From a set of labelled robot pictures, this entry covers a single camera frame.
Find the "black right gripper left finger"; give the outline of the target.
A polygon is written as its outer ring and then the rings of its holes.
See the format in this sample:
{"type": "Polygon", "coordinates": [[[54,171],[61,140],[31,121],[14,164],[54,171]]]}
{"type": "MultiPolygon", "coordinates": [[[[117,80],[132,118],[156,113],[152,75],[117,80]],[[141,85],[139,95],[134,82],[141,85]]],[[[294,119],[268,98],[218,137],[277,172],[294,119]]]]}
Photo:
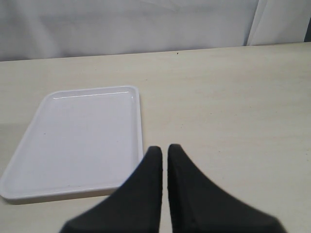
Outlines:
{"type": "Polygon", "coordinates": [[[162,206],[162,151],[148,148],[131,176],[108,198],[68,220],[63,233],[157,233],[162,206]]]}

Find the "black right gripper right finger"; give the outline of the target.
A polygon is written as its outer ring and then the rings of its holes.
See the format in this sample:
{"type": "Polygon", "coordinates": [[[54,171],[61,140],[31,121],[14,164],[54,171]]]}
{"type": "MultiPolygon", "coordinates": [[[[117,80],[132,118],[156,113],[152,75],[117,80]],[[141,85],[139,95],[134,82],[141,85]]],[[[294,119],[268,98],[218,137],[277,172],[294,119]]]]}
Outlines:
{"type": "Polygon", "coordinates": [[[168,199],[174,233],[284,233],[279,220],[222,190],[179,144],[168,148],[168,199]]]}

